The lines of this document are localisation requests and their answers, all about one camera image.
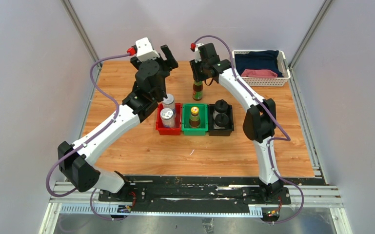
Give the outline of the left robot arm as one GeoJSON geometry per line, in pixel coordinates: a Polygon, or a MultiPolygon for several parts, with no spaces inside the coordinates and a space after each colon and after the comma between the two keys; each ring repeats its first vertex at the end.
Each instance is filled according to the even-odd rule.
{"type": "Polygon", "coordinates": [[[59,159],[48,177],[58,167],[74,186],[73,191],[105,190],[111,192],[117,201],[129,197],[130,188],[123,175],[98,169],[94,164],[120,136],[147,119],[167,97],[165,78],[178,68],[178,62],[167,45],[161,46],[161,50],[165,58],[157,54],[143,59],[141,46],[128,49],[126,56],[131,57],[130,63],[137,70],[132,91],[122,104],[108,95],[116,110],[89,134],[72,144],[64,141],[58,146],[59,159]]]}

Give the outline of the sauce bottle yellow cap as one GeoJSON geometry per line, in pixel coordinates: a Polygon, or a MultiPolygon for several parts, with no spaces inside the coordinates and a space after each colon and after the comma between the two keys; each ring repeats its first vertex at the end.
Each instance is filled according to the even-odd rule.
{"type": "Polygon", "coordinates": [[[199,115],[199,108],[197,106],[193,106],[190,110],[190,117],[189,117],[189,124],[191,128],[198,128],[200,127],[200,115],[199,115]]]}
{"type": "Polygon", "coordinates": [[[202,81],[194,81],[193,83],[193,99],[199,101],[202,99],[203,96],[203,82],[202,81]]]}

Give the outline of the black cap shaker bottle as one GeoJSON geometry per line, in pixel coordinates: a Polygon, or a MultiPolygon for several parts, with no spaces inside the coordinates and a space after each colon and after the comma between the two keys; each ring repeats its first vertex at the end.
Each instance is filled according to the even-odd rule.
{"type": "Polygon", "coordinates": [[[213,117],[215,118],[218,114],[225,114],[228,108],[229,104],[225,100],[220,99],[216,101],[214,104],[213,117]]]}

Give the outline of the silver lid jar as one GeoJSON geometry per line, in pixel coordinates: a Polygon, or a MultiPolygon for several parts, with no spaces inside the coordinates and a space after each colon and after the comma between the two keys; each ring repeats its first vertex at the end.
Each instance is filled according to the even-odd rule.
{"type": "Polygon", "coordinates": [[[167,97],[165,97],[162,101],[163,108],[168,108],[171,109],[176,115],[176,104],[175,104],[175,99],[172,94],[167,94],[167,97]]]}
{"type": "Polygon", "coordinates": [[[160,119],[165,128],[175,128],[175,112],[171,108],[163,108],[160,111],[160,119]]]}

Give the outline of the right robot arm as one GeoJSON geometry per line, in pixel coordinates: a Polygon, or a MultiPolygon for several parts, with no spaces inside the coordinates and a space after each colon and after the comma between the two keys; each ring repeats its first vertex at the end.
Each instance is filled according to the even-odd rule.
{"type": "Polygon", "coordinates": [[[276,104],[256,93],[239,75],[229,60],[221,60],[212,43],[192,43],[195,58],[190,61],[196,81],[212,78],[227,89],[240,103],[246,115],[243,131],[254,144],[259,165],[258,196],[272,203],[279,196],[283,182],[276,165],[273,138],[275,135],[276,104]]]}

